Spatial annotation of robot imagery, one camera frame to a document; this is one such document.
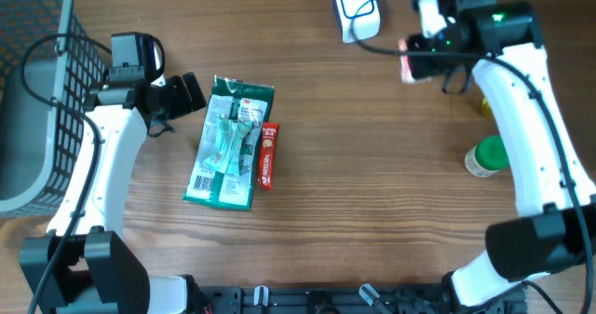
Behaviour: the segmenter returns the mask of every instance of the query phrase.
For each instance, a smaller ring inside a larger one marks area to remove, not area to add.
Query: red package
[[[273,177],[273,159],[276,155],[276,140],[278,138],[278,123],[263,123],[263,139],[261,140],[261,162],[259,163],[259,184],[266,190],[271,190]]]

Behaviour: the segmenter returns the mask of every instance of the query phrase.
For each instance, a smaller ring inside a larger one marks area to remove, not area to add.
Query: gray basket
[[[0,216],[53,214],[75,167],[82,120],[35,101],[20,85],[25,49],[55,33],[87,35],[73,0],[0,0]],[[91,44],[61,38],[39,47],[25,74],[41,96],[83,112],[103,68]]]

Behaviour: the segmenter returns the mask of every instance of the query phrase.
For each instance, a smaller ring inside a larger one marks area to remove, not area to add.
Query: wood grain surface
[[[528,0],[542,22],[549,67],[576,151],[596,174],[596,0]],[[419,32],[406,0],[380,4],[375,44]],[[496,133],[479,91],[440,93],[441,80],[400,82],[400,64],[342,44],[332,0],[75,0],[90,35],[153,34],[167,75],[214,75],[274,85],[280,123],[274,190],[250,212],[182,201],[204,112],[148,139],[137,156],[125,240],[150,274],[192,274],[199,285],[357,286],[435,282],[475,258],[485,228],[516,216],[509,171],[467,173],[466,151]],[[49,217],[0,220],[0,312],[24,312],[31,291],[21,241]],[[584,267],[540,281],[578,312]],[[532,312],[550,313],[534,292]]]

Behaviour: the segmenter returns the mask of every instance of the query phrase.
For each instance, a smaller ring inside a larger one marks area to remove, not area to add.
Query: cable
[[[164,133],[164,132],[168,132],[168,131],[170,131],[170,132],[172,132],[172,133],[174,133],[174,132],[175,132],[175,128],[174,128],[174,127],[172,127],[172,126],[171,126],[171,125],[168,123],[168,121],[163,121],[163,122],[161,123],[161,125],[163,126],[163,128],[161,129],[161,131],[160,131],[160,132],[157,132],[157,133],[147,133],[147,136],[149,136],[149,137],[152,137],[152,138],[157,138],[157,137],[161,136],[161,134],[162,134],[162,133]]]
[[[108,75],[110,74],[110,69],[109,68],[105,68],[103,69],[103,73],[102,73],[102,84],[101,84],[101,88],[103,88],[103,85],[105,85],[105,81],[108,79]]]
[[[378,0],[369,0],[369,1],[365,2],[356,11],[356,15],[359,14],[360,10],[363,7],[365,7],[369,3],[372,3],[373,1],[378,1]],[[579,203],[579,199],[577,198],[577,194],[576,194],[576,190],[575,190],[576,183],[574,182],[574,180],[571,176],[571,172],[569,170],[569,164],[567,163],[567,156],[566,156],[564,148],[562,146],[561,136],[559,136],[559,132],[557,131],[557,128],[554,123],[554,119],[552,118],[552,115],[550,114],[550,111],[547,108],[547,105],[544,102],[544,99],[542,98],[542,93],[535,87],[535,85],[532,83],[532,81],[530,81],[530,79],[528,77],[526,77],[522,72],[520,72],[520,70],[518,70],[515,66],[511,65],[510,63],[501,61],[501,60],[493,58],[493,57],[483,56],[481,54],[455,53],[455,52],[401,51],[401,50],[397,50],[397,49],[375,48],[373,46],[363,43],[360,39],[358,39],[358,37],[356,36],[356,33],[354,32],[354,19],[352,19],[352,21],[350,22],[350,34],[352,35],[352,37],[355,38],[356,44],[358,46],[360,46],[361,48],[363,48],[367,51],[370,51],[372,53],[386,54],[386,55],[397,56],[397,57],[410,56],[410,57],[433,57],[433,58],[443,58],[443,59],[456,58],[456,59],[473,60],[473,61],[478,61],[478,60],[490,61],[492,63],[495,63],[495,64],[509,70],[511,73],[513,73],[515,76],[517,76],[523,82],[523,84],[530,90],[530,95],[538,103],[538,106],[540,107],[540,110],[542,111],[542,115],[544,116],[545,120],[547,121],[547,125],[550,130],[550,135],[552,137],[552,141],[555,144],[555,148],[557,150],[557,154],[558,154],[559,160],[561,162],[561,171],[562,171],[562,175],[564,178],[565,187],[567,188],[567,192],[569,193],[569,198],[572,201],[574,210],[577,215],[577,220],[579,222],[579,228],[580,228],[581,236],[582,236],[582,245],[583,245],[584,253],[586,255],[586,288],[585,288],[584,302],[583,302],[583,305],[581,308],[581,313],[588,314],[589,308],[591,305],[591,298],[592,298],[594,266],[593,266],[593,257],[592,257],[592,247],[591,247],[591,243],[589,240],[589,233],[588,233],[588,227],[586,225],[586,218],[584,217],[584,212],[582,211],[581,205]]]
[[[98,48],[101,48],[104,51],[112,54],[112,51],[108,47],[104,46],[103,44],[101,44],[93,39],[84,37],[82,35],[50,34],[50,35],[47,35],[47,36],[37,40],[29,48],[27,48],[27,50],[25,51],[25,54],[22,58],[22,61],[20,63],[20,82],[21,82],[22,86],[25,88],[25,91],[27,91],[27,93],[29,93],[29,95],[31,95],[34,99],[40,101],[41,103],[61,109],[61,110],[65,111],[66,113],[72,115],[73,117],[77,117],[77,118],[80,118],[80,119],[83,119],[84,121],[86,121],[89,124],[89,126],[91,127],[91,130],[93,131],[93,144],[94,144],[93,156],[91,158],[91,164],[89,166],[89,171],[87,173],[87,177],[85,178],[85,182],[83,183],[83,189],[81,190],[81,195],[79,196],[79,199],[76,202],[76,206],[74,207],[74,211],[71,215],[71,221],[69,222],[68,226],[66,227],[66,230],[64,231],[64,235],[62,236],[60,243],[58,244],[58,247],[54,251],[54,254],[52,255],[51,259],[49,260],[49,263],[47,263],[46,270],[44,271],[44,274],[42,275],[41,280],[39,281],[39,284],[37,285],[37,289],[35,290],[34,296],[31,299],[31,304],[29,305],[29,314],[35,313],[35,309],[37,308],[37,304],[39,303],[41,294],[43,293],[44,288],[46,287],[47,279],[49,278],[50,273],[52,272],[52,270],[54,269],[58,260],[60,259],[60,256],[61,256],[62,252],[64,251],[64,248],[66,247],[66,242],[67,242],[68,238],[71,236],[71,234],[73,233],[73,230],[75,229],[75,225],[78,222],[78,219],[81,217],[80,213],[83,210],[83,205],[85,204],[85,201],[87,200],[88,191],[90,189],[93,176],[95,175],[95,171],[97,169],[98,161],[100,158],[100,149],[101,149],[101,145],[102,145],[102,135],[100,133],[100,130],[97,128],[97,126],[93,122],[93,120],[88,118],[85,114],[81,114],[78,111],[67,107],[66,105],[62,104],[61,102],[58,102],[56,100],[56,98],[52,97],[52,99],[48,100],[46,98],[39,96],[27,84],[27,80],[25,78],[25,64],[27,63],[27,59],[29,58],[29,56],[33,53],[33,51],[36,48],[41,46],[43,43],[50,41],[50,40],[54,40],[56,38],[63,38],[63,37],[91,43],[91,44],[97,46]]]
[[[559,307],[557,306],[557,304],[555,304],[555,302],[552,301],[552,299],[550,298],[550,296],[546,292],[544,292],[544,290],[540,286],[536,285],[535,283],[533,283],[533,282],[531,282],[529,280],[524,280],[524,281],[521,282],[521,284],[523,286],[530,286],[533,289],[535,289],[538,292],[538,294],[542,295],[542,297],[544,298],[544,301],[546,301],[547,304],[549,304],[550,308],[552,308],[552,310],[555,313],[562,314],[562,311],[559,309]]]

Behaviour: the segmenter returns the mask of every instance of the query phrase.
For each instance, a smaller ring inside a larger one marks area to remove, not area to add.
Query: small bottle
[[[493,118],[493,109],[486,98],[482,99],[481,104],[478,106],[478,111],[486,118]]]
[[[509,167],[509,158],[501,136],[490,136],[466,154],[466,168],[479,178],[489,177]]]

